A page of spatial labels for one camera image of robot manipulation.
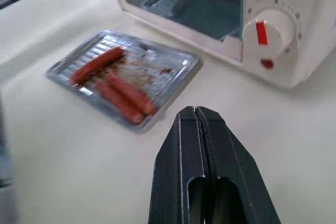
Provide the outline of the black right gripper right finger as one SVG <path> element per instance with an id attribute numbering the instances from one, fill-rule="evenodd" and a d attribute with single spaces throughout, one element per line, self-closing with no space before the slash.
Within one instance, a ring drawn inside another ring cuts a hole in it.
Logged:
<path id="1" fill-rule="evenodd" d="M 209 181 L 206 224 L 281 224 L 258 166 L 216 111 L 195 109 Z"/>

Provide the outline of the white toaster oven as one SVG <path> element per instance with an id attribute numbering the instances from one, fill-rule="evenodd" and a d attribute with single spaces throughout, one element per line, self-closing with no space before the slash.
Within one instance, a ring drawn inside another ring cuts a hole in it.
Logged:
<path id="1" fill-rule="evenodd" d="M 264 58 L 243 57 L 242 62 L 235 62 L 206 54 L 278 87 L 293 88 L 306 81 L 336 49 L 336 0 L 244 0 L 244 8 L 242 32 L 246 23 L 268 8 L 285 12 L 294 22 L 295 38 L 279 57 L 271 59 L 273 69 L 261 65 L 260 60 Z"/>

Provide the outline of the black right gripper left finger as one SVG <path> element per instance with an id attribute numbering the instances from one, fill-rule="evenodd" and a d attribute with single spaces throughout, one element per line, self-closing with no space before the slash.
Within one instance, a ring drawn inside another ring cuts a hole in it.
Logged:
<path id="1" fill-rule="evenodd" d="M 187 106 L 155 159 L 148 224 L 203 224 L 205 178 L 198 120 Z"/>

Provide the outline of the dark red small object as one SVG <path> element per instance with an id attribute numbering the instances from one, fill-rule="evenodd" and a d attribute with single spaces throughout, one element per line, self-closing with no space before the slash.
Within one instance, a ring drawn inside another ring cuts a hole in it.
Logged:
<path id="1" fill-rule="evenodd" d="M 274 63 L 271 59 L 261 59 L 260 63 L 265 69 L 268 70 L 273 69 L 274 67 Z"/>

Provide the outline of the glass oven door white handle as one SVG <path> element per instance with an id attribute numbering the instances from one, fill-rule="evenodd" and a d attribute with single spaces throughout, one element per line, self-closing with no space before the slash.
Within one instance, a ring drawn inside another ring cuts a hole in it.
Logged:
<path id="1" fill-rule="evenodd" d="M 136 19 L 226 61 L 242 62 L 244 0 L 118 0 Z"/>

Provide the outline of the red sausage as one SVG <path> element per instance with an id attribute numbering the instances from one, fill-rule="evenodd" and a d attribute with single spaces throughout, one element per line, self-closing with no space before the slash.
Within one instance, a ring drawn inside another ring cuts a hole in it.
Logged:
<path id="1" fill-rule="evenodd" d="M 68 83 L 70 85 L 82 83 L 101 68 L 121 58 L 123 56 L 123 53 L 124 50 L 120 47 L 115 47 L 104 52 L 103 54 L 95 57 L 83 67 L 81 67 L 79 70 L 74 72 L 70 76 Z"/>
<path id="2" fill-rule="evenodd" d="M 106 75 L 108 84 L 126 97 L 133 105 L 146 115 L 154 115 L 156 109 L 154 103 L 144 93 L 128 83 L 116 73 Z"/>
<path id="3" fill-rule="evenodd" d="M 100 95 L 109 103 L 114 105 L 120 115 L 128 122 L 138 125 L 143 122 L 144 115 L 137 109 L 131 102 L 124 98 L 120 93 L 111 88 L 107 83 L 103 81 L 96 81 L 95 87 Z"/>

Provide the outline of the white timer knob red mark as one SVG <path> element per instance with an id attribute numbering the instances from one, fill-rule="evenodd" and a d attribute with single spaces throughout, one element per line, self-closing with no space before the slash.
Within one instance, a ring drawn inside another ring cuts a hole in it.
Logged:
<path id="1" fill-rule="evenodd" d="M 243 57 L 275 59 L 291 45 L 296 28 L 292 18 L 278 9 L 264 9 L 244 26 Z"/>

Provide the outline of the silver metal baking tray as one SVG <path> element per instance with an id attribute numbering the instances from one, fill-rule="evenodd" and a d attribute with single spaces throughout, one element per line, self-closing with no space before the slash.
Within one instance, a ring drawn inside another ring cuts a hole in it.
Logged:
<path id="1" fill-rule="evenodd" d="M 124 56 L 111 64 L 107 71 L 116 71 L 125 81 L 147 95 L 155 106 L 156 113 L 146 116 L 138 125 L 128 122 L 113 104 L 100 96 L 93 78 L 81 85 L 70 85 L 68 82 L 75 71 L 114 47 L 121 47 Z M 135 132 L 146 132 L 160 119 L 201 67 L 202 61 L 197 55 L 150 40 L 103 30 L 54 64 L 46 75 L 51 81 L 124 127 Z"/>

